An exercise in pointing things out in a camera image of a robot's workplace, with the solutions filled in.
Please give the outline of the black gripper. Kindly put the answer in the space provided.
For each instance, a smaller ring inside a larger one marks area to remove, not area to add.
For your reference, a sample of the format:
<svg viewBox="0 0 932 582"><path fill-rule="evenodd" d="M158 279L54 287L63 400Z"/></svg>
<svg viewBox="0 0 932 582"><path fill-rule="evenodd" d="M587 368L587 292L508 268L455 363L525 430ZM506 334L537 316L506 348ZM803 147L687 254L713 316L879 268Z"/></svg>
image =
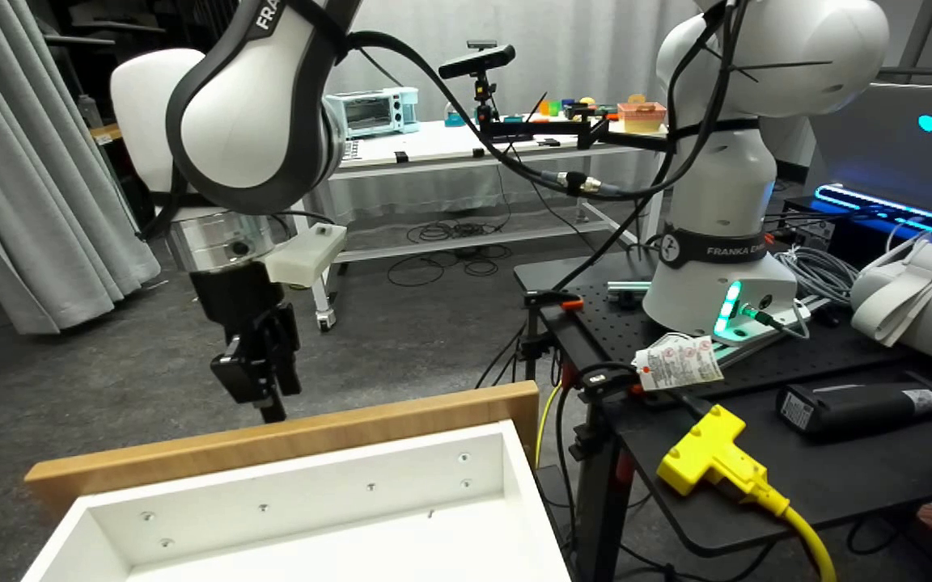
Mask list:
<svg viewBox="0 0 932 582"><path fill-rule="evenodd" d="M274 378L283 393L301 390L299 327L283 292L258 263L193 272L192 285L205 316L224 327L224 351L209 359L209 372L235 400L254 400L265 424L277 424L283 405Z"/></svg>

